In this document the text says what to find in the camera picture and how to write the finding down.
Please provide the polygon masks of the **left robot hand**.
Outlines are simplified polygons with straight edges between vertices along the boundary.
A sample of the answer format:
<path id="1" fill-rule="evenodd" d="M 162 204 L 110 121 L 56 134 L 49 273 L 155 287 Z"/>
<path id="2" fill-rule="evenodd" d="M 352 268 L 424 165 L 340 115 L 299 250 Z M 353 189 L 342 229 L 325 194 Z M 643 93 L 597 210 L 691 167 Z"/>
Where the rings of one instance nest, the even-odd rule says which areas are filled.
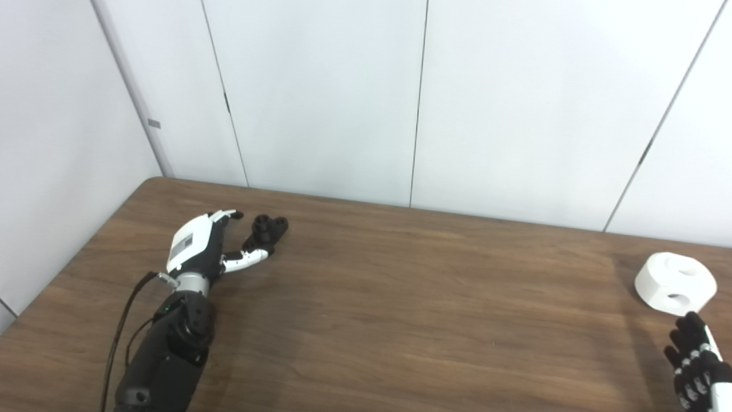
<path id="1" fill-rule="evenodd" d="M 261 263 L 272 253 L 266 248 L 224 253 L 225 229 L 230 220 L 242 219 L 237 209 L 220 209 L 197 216 L 184 224 L 174 235 L 166 264 L 168 276 L 178 284 L 185 278 L 204 279 L 213 283 L 222 274 L 233 273 Z"/>

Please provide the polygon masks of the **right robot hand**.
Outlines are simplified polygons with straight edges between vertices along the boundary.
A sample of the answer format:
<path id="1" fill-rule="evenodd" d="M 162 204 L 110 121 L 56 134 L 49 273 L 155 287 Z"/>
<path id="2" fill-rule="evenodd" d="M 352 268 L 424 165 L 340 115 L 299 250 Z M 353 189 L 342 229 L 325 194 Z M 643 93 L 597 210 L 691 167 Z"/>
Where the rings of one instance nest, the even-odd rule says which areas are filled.
<path id="1" fill-rule="evenodd" d="M 674 370 L 674 394 L 683 411 L 730 411 L 731 368 L 696 311 L 675 320 L 663 354 Z"/>

